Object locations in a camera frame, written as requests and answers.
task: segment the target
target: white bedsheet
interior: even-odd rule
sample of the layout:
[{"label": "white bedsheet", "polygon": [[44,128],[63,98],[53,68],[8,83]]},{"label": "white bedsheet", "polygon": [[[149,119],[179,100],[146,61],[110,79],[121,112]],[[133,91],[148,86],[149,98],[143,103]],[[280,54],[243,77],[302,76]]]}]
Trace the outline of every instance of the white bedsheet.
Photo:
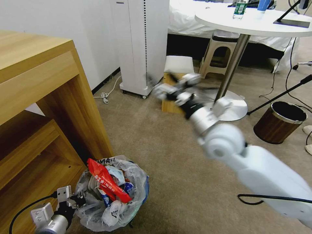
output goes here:
[{"label": "white bedsheet", "polygon": [[[230,3],[212,3],[193,0],[170,0],[168,33],[211,38],[214,29],[198,23],[195,20],[195,12],[206,7],[226,8],[228,5],[230,5]],[[290,38],[251,36],[250,41],[264,44],[279,51],[286,50],[285,55],[279,64],[278,71],[284,69],[285,66],[287,66],[287,63],[283,62],[283,60],[286,61],[286,57],[289,59],[287,52],[289,51],[289,48],[292,47],[292,42],[289,44]],[[294,52],[297,49],[298,43],[299,39],[297,38]]]}]

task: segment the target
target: black stand pole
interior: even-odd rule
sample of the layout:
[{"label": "black stand pole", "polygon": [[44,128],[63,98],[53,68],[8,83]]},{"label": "black stand pole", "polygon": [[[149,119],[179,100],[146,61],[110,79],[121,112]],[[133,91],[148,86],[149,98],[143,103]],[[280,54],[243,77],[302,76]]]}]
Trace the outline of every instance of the black stand pole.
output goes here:
[{"label": "black stand pole", "polygon": [[261,106],[257,107],[256,109],[253,109],[252,111],[247,112],[247,115],[251,115],[252,113],[254,113],[255,111],[257,111],[260,108],[264,107],[265,105],[269,104],[270,102],[275,101],[276,99],[280,98],[281,96],[285,95],[286,93],[289,93],[290,91],[298,88],[299,86],[301,86],[301,85],[303,85],[305,83],[308,83],[311,80],[312,80],[312,74],[310,74],[306,78],[302,79],[299,84],[291,87],[290,89],[286,90],[285,92],[282,92],[281,94],[277,95],[276,97],[268,100],[266,103],[263,103]]},{"label": "black stand pole", "polygon": [[298,0],[292,7],[290,7],[281,17],[279,17],[276,21],[281,22],[281,20],[287,15],[291,10],[293,10],[298,4],[300,3],[300,0]]}]

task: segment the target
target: white box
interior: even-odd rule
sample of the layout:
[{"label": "white box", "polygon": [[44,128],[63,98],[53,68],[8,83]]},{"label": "white box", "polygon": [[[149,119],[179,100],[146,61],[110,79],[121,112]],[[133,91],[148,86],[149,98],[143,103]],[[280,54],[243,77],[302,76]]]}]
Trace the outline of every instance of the white box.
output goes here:
[{"label": "white box", "polygon": [[169,0],[111,0],[122,83],[120,88],[145,98],[163,77]]}]

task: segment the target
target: white wall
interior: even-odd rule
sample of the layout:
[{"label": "white wall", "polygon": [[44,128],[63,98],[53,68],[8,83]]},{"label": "white wall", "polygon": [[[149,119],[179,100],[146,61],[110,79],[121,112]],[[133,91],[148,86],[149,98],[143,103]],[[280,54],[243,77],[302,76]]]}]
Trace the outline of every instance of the white wall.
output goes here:
[{"label": "white wall", "polygon": [[107,0],[1,0],[0,29],[73,39],[91,89],[119,67]]}]

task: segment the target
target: round table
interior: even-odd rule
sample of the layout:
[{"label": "round table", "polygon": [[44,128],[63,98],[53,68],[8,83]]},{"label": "round table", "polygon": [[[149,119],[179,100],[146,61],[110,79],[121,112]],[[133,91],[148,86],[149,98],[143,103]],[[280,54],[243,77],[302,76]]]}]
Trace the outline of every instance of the round table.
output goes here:
[{"label": "round table", "polygon": [[[207,8],[199,10],[195,14],[195,19],[212,28],[224,30],[228,32],[239,33],[240,37],[237,41],[231,60],[228,63],[225,78],[216,94],[215,101],[219,98],[226,96],[226,92],[233,78],[234,71],[240,62],[243,52],[248,44],[251,35],[255,36],[269,36],[269,37],[305,37],[312,36],[312,18],[309,16],[288,13],[284,19],[300,20],[310,22],[309,28],[274,24],[273,22],[278,19],[283,11],[266,10],[263,14],[255,8],[246,8],[246,11],[241,20],[233,19],[234,7],[224,8]],[[233,111],[223,115],[225,121],[234,121],[243,118],[248,107],[244,98],[238,95],[233,102]]]}]

